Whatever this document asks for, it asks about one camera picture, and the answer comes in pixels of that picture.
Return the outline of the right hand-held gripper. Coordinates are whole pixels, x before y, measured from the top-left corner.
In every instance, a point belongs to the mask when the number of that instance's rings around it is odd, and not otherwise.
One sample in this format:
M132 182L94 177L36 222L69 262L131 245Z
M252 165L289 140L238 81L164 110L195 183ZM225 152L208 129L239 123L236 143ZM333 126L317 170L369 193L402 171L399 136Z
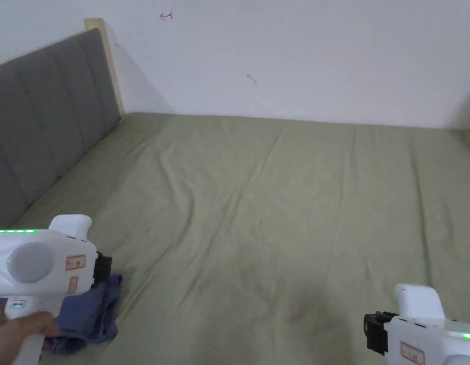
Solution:
M470 365L470 324L445 317L427 286L398 284L399 312L364 316L367 348L390 365Z

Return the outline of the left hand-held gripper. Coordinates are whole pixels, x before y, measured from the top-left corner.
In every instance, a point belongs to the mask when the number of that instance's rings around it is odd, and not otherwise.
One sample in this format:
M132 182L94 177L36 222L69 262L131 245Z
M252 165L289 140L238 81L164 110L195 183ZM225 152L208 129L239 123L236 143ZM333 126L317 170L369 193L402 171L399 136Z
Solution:
M0 303L6 319L49 312L61 334L32 334L12 365L36 365L44 344L70 355L113 338L112 258L88 239L86 215L56 216L47 229L0 230Z

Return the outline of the person's left hand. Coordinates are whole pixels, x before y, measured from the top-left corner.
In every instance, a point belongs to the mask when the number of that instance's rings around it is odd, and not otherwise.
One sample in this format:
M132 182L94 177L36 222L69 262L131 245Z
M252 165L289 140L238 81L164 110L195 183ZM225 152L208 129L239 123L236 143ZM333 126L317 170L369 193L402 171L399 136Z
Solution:
M35 312L8 320L4 307L0 306L0 365L11 365L25 339L33 334L54 337L59 336L61 331L49 312Z

